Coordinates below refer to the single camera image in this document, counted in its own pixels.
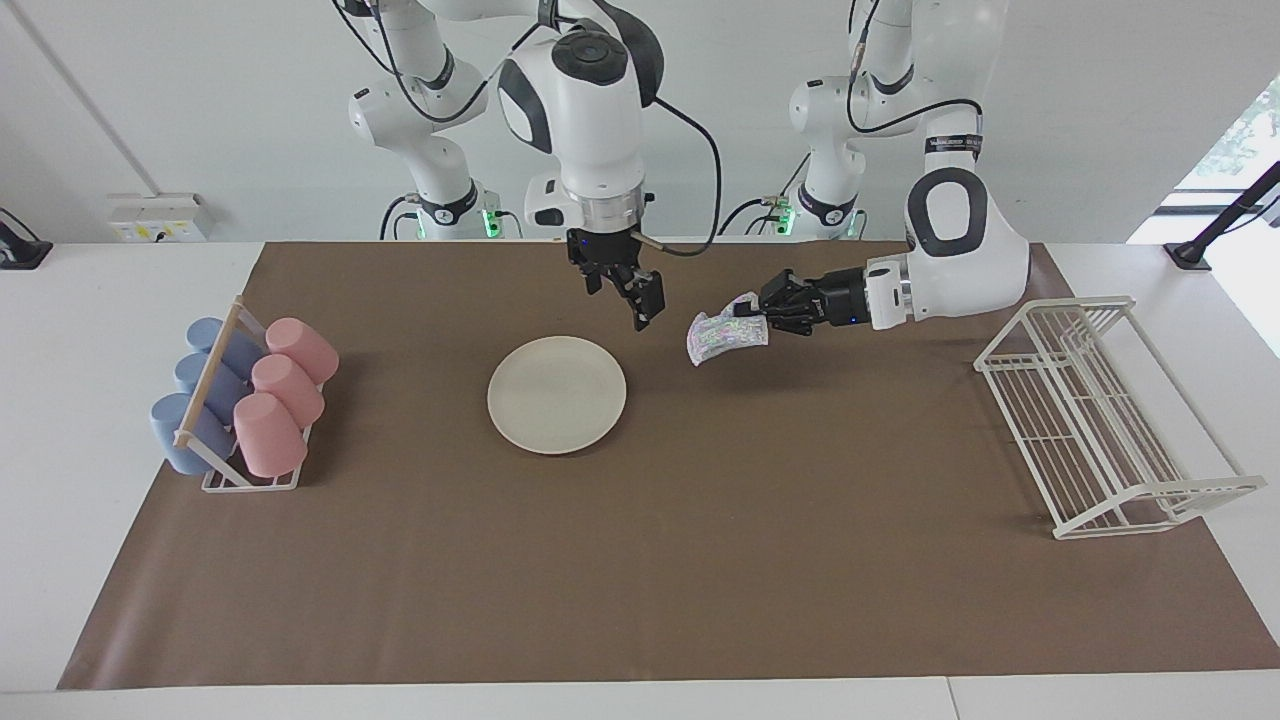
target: white table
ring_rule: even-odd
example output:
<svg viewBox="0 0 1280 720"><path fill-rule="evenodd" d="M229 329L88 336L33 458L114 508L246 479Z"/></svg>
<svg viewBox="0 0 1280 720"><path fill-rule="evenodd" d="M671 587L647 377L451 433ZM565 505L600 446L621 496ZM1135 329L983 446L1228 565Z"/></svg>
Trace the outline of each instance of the white table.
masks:
<svg viewBox="0 0 1280 720"><path fill-rule="evenodd" d="M1216 281L1174 270L1156 247L1051 250L1076 295L1138 299L1138 316L1210 423L1249 471L1280 484L1280 360ZM160 462L145 418L170 392L183 332L225 311L260 251L67 245L36 273L0 275L9 379L0 406L0 691L27 693L0 694L0 717L1280 716L1280 671L49 693ZM1210 527L1280 634L1280 491L1219 510Z"/></svg>

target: brown paper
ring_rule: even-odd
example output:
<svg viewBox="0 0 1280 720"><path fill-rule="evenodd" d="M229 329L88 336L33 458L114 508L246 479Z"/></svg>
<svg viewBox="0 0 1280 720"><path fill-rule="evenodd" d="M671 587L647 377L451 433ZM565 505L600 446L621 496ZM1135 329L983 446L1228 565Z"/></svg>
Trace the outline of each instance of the brown paper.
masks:
<svg viewBox="0 0 1280 720"><path fill-rule="evenodd" d="M1050 537L972 368L1011 310L690 364L696 313L897 250L649 251L669 307L636 334L561 245L268 246L248 307L343 356L302 487L210 496L161 469L60 687L1280 667L1203 523ZM1034 258L1029 295L1068 295ZM613 352L630 389L607 438L554 459L485 409L498 363L553 334Z"/></svg>

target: dish rack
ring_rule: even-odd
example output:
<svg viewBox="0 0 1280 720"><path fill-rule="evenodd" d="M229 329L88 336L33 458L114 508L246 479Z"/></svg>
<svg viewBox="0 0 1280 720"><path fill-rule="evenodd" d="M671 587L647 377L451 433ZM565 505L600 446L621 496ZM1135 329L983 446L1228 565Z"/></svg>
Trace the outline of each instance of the dish rack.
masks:
<svg viewBox="0 0 1280 720"><path fill-rule="evenodd" d="M210 450L207 445L204 443L198 437L196 437L196 421L200 418L200 411L205 405L205 398L209 397L209 391L214 383L214 373L223 361L223 355L227 352L227 346L230 345L232 336L237 329L242 329L261 348L266 350L266 328L262 323L257 322L246 307L244 299L237 296L236 301L232 302L230 310L227 313L227 319L223 320L223 329L218 333L218 338L214 341L214 347L209 351L209 361L205 364L205 372L200 375L200 382L196 383L196 391L191 393L191 402L187 405L187 414L182 418L182 425L174 433L174 447L179 450L191 450L200 457L212 466L212 470L205 473L204 480L200 488L209 493L246 493L246 492L271 492L271 491L288 491L298 487L298 478L302 475L302 465L298 465L296 470L288 475L280 475L278 478L257 478L250 474L247 470L241 471L234 468L228 460L223 460L216 452ZM317 388L321 393L324 392L324 386ZM307 425L302 429L302 442L311 445L311 427ZM232 460L236 459L237 451L239 450L239 442L232 447Z"/></svg>
<svg viewBox="0 0 1280 720"><path fill-rule="evenodd" d="M1024 305L974 363L1053 520L1075 539L1162 532L1266 487L1213 434L1151 338L1132 297ZM1129 325L1236 477L1193 479L1147 421L1103 336Z"/></svg>

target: blue cup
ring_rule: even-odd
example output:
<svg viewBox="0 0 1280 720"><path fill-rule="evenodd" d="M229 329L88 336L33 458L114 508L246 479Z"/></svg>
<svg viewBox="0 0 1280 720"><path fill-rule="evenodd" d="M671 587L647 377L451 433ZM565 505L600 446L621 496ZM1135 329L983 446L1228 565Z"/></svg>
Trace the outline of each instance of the blue cup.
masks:
<svg viewBox="0 0 1280 720"><path fill-rule="evenodd" d="M164 456L169 459L169 464L173 465L174 470L178 470L183 475L204 475L212 470L209 462L205 462L204 457L196 455L193 450L178 450L173 446L173 434L182 427L182 416L187 413L188 404L191 404L191 396L180 392L161 398L151 406L151 429L155 432L156 439L160 441ZM200 409L200 419L196 420L195 434L223 460L230 457L232 451L236 448L236 439L218 421L218 418L214 416L209 407Z"/></svg>
<svg viewBox="0 0 1280 720"><path fill-rule="evenodd" d="M196 393L196 384L200 375L209 364L207 352L196 352L183 357L178 366L173 369L173 379L178 383L178 389L187 395ZM205 407L214 413L214 416L224 425L230 425L236 418L236 404L248 397L248 386L236 377L225 364L219 363L214 370L214 383L209 386L209 395L205 396Z"/></svg>
<svg viewBox="0 0 1280 720"><path fill-rule="evenodd" d="M201 318L187 328L187 345L196 352L209 352L214 348L218 333L223 332L223 322L218 318ZM232 333L232 341L223 354L223 365L236 373L236 377L250 382L253 365L266 356L266 351L238 328Z"/></svg>

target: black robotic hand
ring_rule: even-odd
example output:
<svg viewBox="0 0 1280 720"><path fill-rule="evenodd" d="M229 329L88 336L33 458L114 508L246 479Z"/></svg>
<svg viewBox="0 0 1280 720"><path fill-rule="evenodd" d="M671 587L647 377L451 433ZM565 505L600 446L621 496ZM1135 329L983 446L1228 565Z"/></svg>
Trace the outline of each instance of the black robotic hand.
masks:
<svg viewBox="0 0 1280 720"><path fill-rule="evenodd" d="M733 315L764 315L772 328L801 336L813 334L818 323L837 328L869 323L865 270L851 268L818 279L799 279L787 268L760 290L759 310L750 302L740 302L733 306Z"/></svg>
<svg viewBox="0 0 1280 720"><path fill-rule="evenodd" d="M640 241L632 231L602 234L571 229L567 245L570 263L586 278L586 293L600 292L603 278L608 278L631 306L636 332L666 310L662 274L640 268Z"/></svg>

